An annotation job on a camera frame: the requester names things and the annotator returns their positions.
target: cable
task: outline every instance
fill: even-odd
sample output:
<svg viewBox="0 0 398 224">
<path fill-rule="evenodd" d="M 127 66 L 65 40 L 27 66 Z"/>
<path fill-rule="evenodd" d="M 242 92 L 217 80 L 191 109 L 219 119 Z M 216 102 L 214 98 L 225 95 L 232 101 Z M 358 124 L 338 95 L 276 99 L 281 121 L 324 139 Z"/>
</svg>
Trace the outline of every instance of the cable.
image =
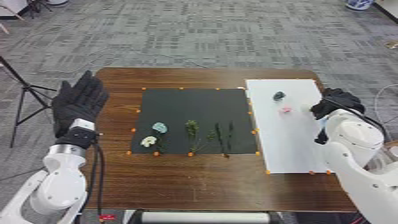
<svg viewBox="0 0 398 224">
<path fill-rule="evenodd" d="M 95 147 L 95 161 L 93 161 L 93 168 L 91 168 L 91 184 L 90 184 L 90 190 L 88 190 L 88 199 L 86 199 L 81 211 L 79 211 L 79 216 L 75 218 L 75 224 L 81 224 L 81 218 L 82 218 L 82 215 L 84 215 L 86 206 L 90 204 L 93 189 L 95 189 L 95 183 L 97 183 L 97 165 L 98 165 L 98 152 L 97 152 L 97 150 L 98 149 Z"/>
<path fill-rule="evenodd" d="M 358 218 L 358 220 L 351 223 L 351 224 L 360 224 L 360 222 L 363 221 L 363 217 Z"/>
<path fill-rule="evenodd" d="M 344 104 L 340 104 L 340 103 L 338 103 L 336 101 L 333 101 L 329 98 L 324 97 L 322 99 L 324 99 L 329 103 L 333 103 L 335 106 L 336 106 L 340 109 L 347 110 L 347 111 L 349 111 L 349 112 L 361 118 L 361 120 L 363 120 L 368 124 L 379 126 L 379 129 L 381 129 L 383 134 L 384 134 L 384 136 L 386 136 L 386 135 L 388 135 L 388 131 L 386 131 L 386 128 L 384 128 L 383 124 L 381 124 L 370 117 L 367 117 L 363 114 L 360 114 L 356 110 L 352 110 Z"/>
<path fill-rule="evenodd" d="M 376 96 L 376 114 L 377 114 L 377 120 L 383 122 L 383 117 L 381 117 L 381 114 L 379 114 L 379 98 L 381 98 L 381 95 L 383 95 L 383 92 L 386 91 L 388 88 L 398 86 L 398 84 L 392 84 L 388 86 L 383 87 L 379 93 L 377 93 L 377 96 Z M 388 133 L 388 137 L 390 137 L 390 141 L 393 141 L 393 136 L 392 134 Z"/>
<path fill-rule="evenodd" d="M 102 214 L 104 214 L 104 208 L 102 208 L 102 203 L 104 203 L 104 176 L 106 176 L 106 156 L 104 156 L 104 149 L 102 149 L 102 146 L 98 144 L 98 141 L 95 142 L 95 148 L 97 148 L 97 152 L 98 152 L 98 155 L 100 155 L 100 187 L 98 187 L 98 217 L 100 217 L 100 221 L 102 223 L 104 220 L 102 220 Z"/>
<path fill-rule="evenodd" d="M 27 171 L 27 172 L 24 172 L 24 173 L 17 174 L 15 176 L 6 177 L 4 179 L 0 179 L 0 182 L 2 182 L 2 181 L 6 181 L 6 180 L 10 180 L 10 179 L 13 179 L 13 178 L 17 178 L 17 177 L 20 177 L 22 175 L 26 175 L 26 174 L 33 173 L 34 171 L 43 170 L 45 168 L 47 168 L 47 167 L 43 166 L 42 168 L 38 168 L 38 169 L 34 169 L 34 170 Z"/>
</svg>

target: black glove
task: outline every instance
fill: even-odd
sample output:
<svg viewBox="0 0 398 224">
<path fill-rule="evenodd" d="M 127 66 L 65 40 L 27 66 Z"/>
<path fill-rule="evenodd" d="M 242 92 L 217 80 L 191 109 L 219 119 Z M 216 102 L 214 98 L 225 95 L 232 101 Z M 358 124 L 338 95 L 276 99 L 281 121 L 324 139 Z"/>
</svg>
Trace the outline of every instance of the black glove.
<svg viewBox="0 0 398 224">
<path fill-rule="evenodd" d="M 322 95 L 324 98 L 333 100 L 347 108 L 365 113 L 365 105 L 361 104 L 361 100 L 349 92 L 345 92 L 342 89 L 328 88 Z M 340 107 L 326 99 L 322 99 L 320 103 L 312 108 L 317 120 L 322 119 L 338 109 Z"/>
<path fill-rule="evenodd" d="M 84 73 L 74 87 L 70 82 L 63 81 L 59 95 L 52 101 L 58 138 L 68 133 L 77 118 L 97 122 L 107 100 L 109 92 L 104 88 L 102 80 L 93 76 L 91 71 Z"/>
</svg>

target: white board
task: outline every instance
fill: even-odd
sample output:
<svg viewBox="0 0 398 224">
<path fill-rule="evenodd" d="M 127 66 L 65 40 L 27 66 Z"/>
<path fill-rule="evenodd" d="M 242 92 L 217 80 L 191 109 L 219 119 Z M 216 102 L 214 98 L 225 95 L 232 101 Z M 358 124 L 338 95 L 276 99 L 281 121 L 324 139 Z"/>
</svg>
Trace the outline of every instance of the white board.
<svg viewBox="0 0 398 224">
<path fill-rule="evenodd" d="M 267 170 L 271 173 L 326 173 L 320 145 L 315 143 L 322 124 L 310 112 L 322 99 L 315 80 L 248 80 L 248 90 Z M 274 101 L 280 91 L 287 97 Z"/>
</svg>

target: table leg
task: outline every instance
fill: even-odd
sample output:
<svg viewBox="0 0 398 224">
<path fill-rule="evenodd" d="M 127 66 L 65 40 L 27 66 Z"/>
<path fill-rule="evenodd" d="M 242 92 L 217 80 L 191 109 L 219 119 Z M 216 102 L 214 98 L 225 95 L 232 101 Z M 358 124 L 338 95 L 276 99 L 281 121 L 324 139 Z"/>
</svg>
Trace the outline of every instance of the table leg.
<svg viewBox="0 0 398 224">
<path fill-rule="evenodd" d="M 6 28 L 2 23 L 0 23 L 0 28 L 2 28 L 4 32 L 10 34 L 10 30 L 8 30 L 8 28 Z"/>
</svg>

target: gray carpet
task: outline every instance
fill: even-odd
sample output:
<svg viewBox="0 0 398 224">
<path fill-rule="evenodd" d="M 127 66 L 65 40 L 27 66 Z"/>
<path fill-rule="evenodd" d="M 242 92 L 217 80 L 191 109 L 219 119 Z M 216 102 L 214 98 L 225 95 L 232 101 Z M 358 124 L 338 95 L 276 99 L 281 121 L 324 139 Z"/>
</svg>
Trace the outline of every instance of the gray carpet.
<svg viewBox="0 0 398 224">
<path fill-rule="evenodd" d="M 310 69 L 329 87 L 361 97 L 376 117 L 377 91 L 398 83 L 398 51 L 384 47 L 398 26 L 376 8 L 351 11 L 340 0 L 74 0 L 54 13 L 26 18 L 2 21 L 11 35 L 0 33 L 0 54 L 34 84 L 58 88 L 61 80 L 75 81 L 106 66 Z M 43 113 L 10 149 L 20 88 L 2 69 L 0 81 L 4 178 L 42 167 L 54 137 Z M 398 115 L 397 94 L 397 89 L 383 94 L 384 121 Z M 27 111 L 36 108 L 29 103 Z M 395 138 L 397 124 L 388 124 Z M 0 208 L 27 176 L 0 182 Z M 56 223 L 26 214 L 36 223 Z"/>
</svg>

